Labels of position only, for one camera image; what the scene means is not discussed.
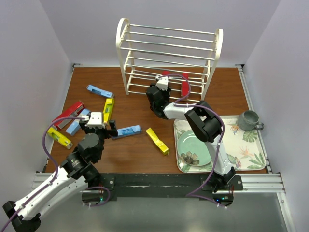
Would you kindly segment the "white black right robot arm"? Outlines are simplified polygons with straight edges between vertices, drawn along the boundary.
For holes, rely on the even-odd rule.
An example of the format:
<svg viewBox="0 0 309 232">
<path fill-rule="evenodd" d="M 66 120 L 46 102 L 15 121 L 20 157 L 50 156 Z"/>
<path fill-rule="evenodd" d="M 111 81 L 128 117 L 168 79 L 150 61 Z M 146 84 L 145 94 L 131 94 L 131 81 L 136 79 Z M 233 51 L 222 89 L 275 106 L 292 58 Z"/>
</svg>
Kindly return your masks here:
<svg viewBox="0 0 309 232">
<path fill-rule="evenodd" d="M 196 138 L 206 145 L 213 161 L 214 171 L 210 180 L 221 190 L 231 186 L 236 171 L 223 144 L 224 122 L 211 107 L 205 101 L 192 105 L 170 102 L 170 88 L 161 90 L 154 84 L 147 88 L 146 95 L 150 109 L 157 117 L 188 122 Z"/>
</svg>

